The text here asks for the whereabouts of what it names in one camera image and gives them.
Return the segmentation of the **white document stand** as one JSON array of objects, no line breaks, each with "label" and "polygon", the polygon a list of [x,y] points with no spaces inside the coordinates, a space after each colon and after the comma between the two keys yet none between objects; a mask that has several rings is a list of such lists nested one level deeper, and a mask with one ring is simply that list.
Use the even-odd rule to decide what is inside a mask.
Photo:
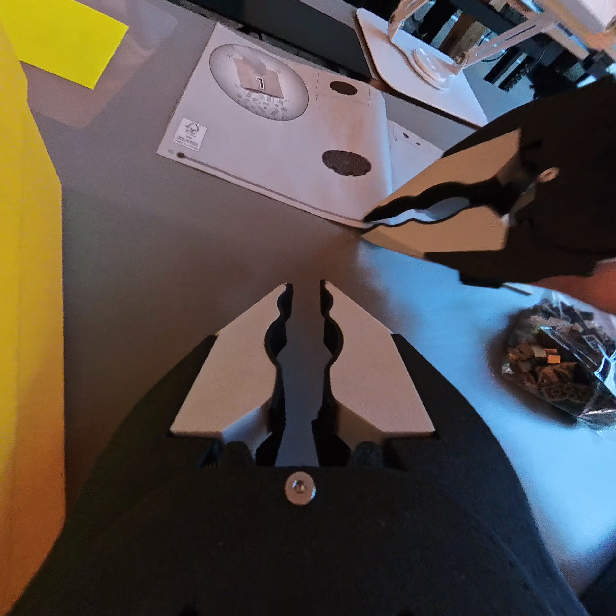
[{"label": "white document stand", "polygon": [[532,1],[531,8],[523,1],[519,25],[481,1],[451,3],[497,36],[450,57],[402,30],[427,1],[401,1],[389,20],[364,7],[355,14],[381,80],[397,94],[466,125],[479,128],[488,120],[463,71],[512,47],[526,47],[530,56],[536,35],[550,35],[571,53],[602,52],[615,61],[615,1]]}]

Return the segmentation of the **clear zip bag of bricks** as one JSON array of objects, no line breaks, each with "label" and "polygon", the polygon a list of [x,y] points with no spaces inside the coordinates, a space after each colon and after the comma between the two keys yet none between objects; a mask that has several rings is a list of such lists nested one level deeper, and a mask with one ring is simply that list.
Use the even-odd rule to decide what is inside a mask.
[{"label": "clear zip bag of bricks", "polygon": [[615,316],[546,294],[516,315],[501,373],[581,424],[614,428]]}]

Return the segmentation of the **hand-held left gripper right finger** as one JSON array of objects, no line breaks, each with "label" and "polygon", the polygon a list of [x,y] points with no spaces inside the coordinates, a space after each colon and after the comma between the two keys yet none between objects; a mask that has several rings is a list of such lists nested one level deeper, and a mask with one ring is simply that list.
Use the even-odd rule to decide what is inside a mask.
[{"label": "hand-held left gripper right finger", "polygon": [[362,443],[430,437],[435,427],[388,327],[320,281],[323,342],[331,354],[312,432],[319,458],[350,458]]}]

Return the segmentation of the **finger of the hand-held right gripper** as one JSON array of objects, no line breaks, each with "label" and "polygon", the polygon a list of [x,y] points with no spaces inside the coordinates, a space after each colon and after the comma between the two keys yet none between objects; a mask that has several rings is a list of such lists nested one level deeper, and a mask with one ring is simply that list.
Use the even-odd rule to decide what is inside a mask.
[{"label": "finger of the hand-held right gripper", "polygon": [[505,214],[522,195],[525,172],[520,157],[522,130],[442,157],[366,215],[376,224],[410,211],[428,212],[442,201],[464,199]]},{"label": "finger of the hand-held right gripper", "polygon": [[504,248],[509,217],[462,197],[444,198],[434,206],[416,204],[411,195],[393,195],[371,214],[377,216],[360,238],[379,248],[421,260],[430,254],[497,251]]}]

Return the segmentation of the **white instruction booklet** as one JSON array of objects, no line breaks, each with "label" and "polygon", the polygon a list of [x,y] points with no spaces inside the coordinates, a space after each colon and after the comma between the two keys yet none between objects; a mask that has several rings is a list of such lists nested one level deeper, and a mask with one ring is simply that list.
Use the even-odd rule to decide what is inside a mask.
[{"label": "white instruction booklet", "polygon": [[370,85],[276,56],[217,23],[157,154],[364,228],[443,151],[389,120]]}]

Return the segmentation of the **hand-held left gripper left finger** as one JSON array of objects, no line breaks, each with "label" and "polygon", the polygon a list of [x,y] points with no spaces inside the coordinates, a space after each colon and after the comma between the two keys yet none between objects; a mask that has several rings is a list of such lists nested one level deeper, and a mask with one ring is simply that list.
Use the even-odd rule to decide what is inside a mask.
[{"label": "hand-held left gripper left finger", "polygon": [[222,328],[170,431],[275,458],[285,428],[278,355],[287,342],[293,286],[279,285]]}]

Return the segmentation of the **grey desk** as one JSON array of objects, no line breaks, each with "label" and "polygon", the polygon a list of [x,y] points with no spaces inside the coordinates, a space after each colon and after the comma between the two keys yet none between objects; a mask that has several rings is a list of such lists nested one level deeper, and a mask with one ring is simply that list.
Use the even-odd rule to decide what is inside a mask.
[{"label": "grey desk", "polygon": [[214,22],[167,1],[85,1],[128,25],[89,90],[24,65],[62,184],[66,510],[134,405],[207,335],[293,284],[280,355],[281,466],[317,463],[320,280],[403,335],[479,412],[546,547],[585,589],[615,556],[615,435],[572,424],[501,377],[510,319],[538,288],[468,287],[450,269],[157,155]]}]

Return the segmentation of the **yellow plastic bin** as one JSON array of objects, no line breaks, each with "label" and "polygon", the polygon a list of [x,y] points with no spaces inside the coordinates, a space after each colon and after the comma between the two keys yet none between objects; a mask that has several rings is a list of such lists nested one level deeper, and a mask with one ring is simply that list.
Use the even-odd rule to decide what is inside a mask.
[{"label": "yellow plastic bin", "polygon": [[62,189],[1,25],[1,615],[65,521]]}]

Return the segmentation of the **person's right hand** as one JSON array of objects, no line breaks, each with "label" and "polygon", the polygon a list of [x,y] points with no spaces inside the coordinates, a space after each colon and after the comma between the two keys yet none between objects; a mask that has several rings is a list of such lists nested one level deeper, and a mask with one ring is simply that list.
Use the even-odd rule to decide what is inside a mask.
[{"label": "person's right hand", "polygon": [[559,275],[545,278],[536,285],[615,315],[615,259],[600,262],[589,275]]}]

